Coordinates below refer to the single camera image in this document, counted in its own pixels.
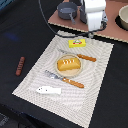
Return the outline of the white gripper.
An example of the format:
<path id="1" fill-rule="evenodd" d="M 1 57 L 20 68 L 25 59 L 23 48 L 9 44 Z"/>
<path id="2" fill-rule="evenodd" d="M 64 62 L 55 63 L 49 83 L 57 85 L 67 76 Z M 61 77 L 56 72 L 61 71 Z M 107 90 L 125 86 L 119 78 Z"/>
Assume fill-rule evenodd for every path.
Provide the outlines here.
<path id="1" fill-rule="evenodd" d="M 80 2 L 86 14 L 88 37 L 93 38 L 95 32 L 103 31 L 107 26 L 106 0 L 80 0 Z"/>

